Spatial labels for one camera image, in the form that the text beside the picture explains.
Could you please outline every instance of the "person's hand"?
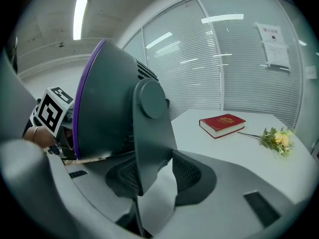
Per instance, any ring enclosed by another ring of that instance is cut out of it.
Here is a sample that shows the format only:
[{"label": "person's hand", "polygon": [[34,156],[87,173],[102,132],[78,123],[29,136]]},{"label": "person's hand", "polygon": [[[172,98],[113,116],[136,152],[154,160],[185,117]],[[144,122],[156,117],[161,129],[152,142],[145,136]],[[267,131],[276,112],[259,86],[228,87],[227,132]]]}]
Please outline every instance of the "person's hand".
[{"label": "person's hand", "polygon": [[32,141],[43,149],[55,144],[53,135],[51,135],[51,133],[44,126],[39,126],[34,133],[35,129],[35,126],[29,127],[24,133],[23,139]]}]

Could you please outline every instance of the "flower bouquet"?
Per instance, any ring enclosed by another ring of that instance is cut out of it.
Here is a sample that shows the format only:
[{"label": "flower bouquet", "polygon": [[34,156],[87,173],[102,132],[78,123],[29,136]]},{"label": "flower bouquet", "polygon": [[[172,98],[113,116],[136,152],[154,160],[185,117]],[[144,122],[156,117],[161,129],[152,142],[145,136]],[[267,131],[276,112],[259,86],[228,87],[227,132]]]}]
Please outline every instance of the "flower bouquet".
[{"label": "flower bouquet", "polygon": [[280,131],[277,131],[273,127],[270,131],[267,131],[265,128],[264,133],[261,136],[241,132],[238,133],[259,138],[262,145],[266,148],[276,150],[283,158],[286,158],[291,154],[291,149],[294,145],[294,142],[289,138],[292,131],[284,130],[284,128],[281,128]]}]

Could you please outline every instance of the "glass wall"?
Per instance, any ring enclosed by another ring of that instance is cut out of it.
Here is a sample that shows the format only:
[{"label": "glass wall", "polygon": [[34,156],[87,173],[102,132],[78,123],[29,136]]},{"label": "glass wall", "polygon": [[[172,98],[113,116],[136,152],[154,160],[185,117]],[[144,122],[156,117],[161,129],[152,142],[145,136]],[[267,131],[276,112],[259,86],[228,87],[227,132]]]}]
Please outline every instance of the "glass wall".
[{"label": "glass wall", "polygon": [[173,120],[190,108],[220,109],[216,44],[197,0],[164,11],[143,28],[148,67],[170,100]]},{"label": "glass wall", "polygon": [[[302,97],[299,43],[276,0],[199,1],[161,12],[124,48],[158,76],[171,119],[190,108],[224,109],[273,114],[294,127]],[[256,23],[281,28],[289,67],[267,64]]]},{"label": "glass wall", "polygon": [[142,31],[138,31],[123,48],[141,63],[146,65]]},{"label": "glass wall", "polygon": [[[224,55],[224,109],[273,114],[293,127],[300,107],[302,71],[298,43],[280,6],[275,0],[201,1],[213,17],[210,20]],[[255,23],[281,28],[290,68],[267,65]]]}]

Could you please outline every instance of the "white table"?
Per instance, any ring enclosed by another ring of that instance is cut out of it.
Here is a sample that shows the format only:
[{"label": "white table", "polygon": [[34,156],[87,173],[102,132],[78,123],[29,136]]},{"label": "white table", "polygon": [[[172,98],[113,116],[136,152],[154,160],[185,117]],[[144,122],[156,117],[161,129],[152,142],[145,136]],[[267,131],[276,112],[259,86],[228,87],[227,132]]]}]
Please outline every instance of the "white table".
[{"label": "white table", "polygon": [[[241,165],[286,195],[294,204],[310,197],[319,181],[319,167],[300,140],[293,134],[293,153],[280,158],[259,143],[259,140],[239,133],[212,138],[200,126],[199,120],[223,114],[233,114],[246,120],[243,133],[261,135],[265,128],[278,130],[285,125],[273,115],[243,112],[189,109],[172,121],[177,149],[198,153]],[[173,214],[176,181],[171,162],[163,168],[157,181],[140,198],[143,225],[156,235]]]}]

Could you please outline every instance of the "paper sign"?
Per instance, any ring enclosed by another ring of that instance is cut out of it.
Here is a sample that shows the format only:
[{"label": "paper sign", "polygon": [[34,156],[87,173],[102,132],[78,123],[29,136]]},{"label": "paper sign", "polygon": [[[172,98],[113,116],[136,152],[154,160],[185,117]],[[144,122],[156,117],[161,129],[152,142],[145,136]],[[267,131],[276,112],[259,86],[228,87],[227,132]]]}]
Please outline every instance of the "paper sign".
[{"label": "paper sign", "polygon": [[256,23],[263,42],[286,45],[279,26]]},{"label": "paper sign", "polygon": [[268,65],[290,68],[287,45],[279,26],[256,23],[264,43]]},{"label": "paper sign", "polygon": [[287,48],[273,43],[264,43],[268,64],[290,67]]},{"label": "paper sign", "polygon": [[306,66],[305,67],[305,77],[307,80],[317,78],[317,69],[316,66]]}]

